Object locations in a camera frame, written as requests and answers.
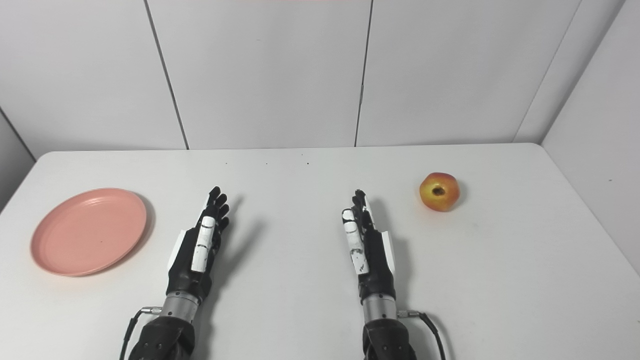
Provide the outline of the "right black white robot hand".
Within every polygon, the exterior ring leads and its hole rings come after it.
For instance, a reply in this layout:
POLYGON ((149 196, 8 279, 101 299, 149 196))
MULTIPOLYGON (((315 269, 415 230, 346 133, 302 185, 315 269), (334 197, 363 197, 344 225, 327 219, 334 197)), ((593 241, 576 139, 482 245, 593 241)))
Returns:
POLYGON ((342 224, 350 260, 358 278, 359 302, 371 296, 397 299, 394 267, 387 253, 390 243, 386 233, 377 230, 365 191, 356 189, 352 207, 342 211, 342 224))

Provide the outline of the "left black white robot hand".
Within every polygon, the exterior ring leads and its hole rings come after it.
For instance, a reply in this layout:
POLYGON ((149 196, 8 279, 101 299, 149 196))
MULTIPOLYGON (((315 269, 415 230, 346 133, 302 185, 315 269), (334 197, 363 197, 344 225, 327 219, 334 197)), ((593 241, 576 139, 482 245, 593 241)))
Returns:
POLYGON ((180 233, 167 276, 166 293, 184 293, 202 303, 213 286, 212 268, 220 250, 222 233, 230 223, 227 195, 215 186, 195 226, 180 233))

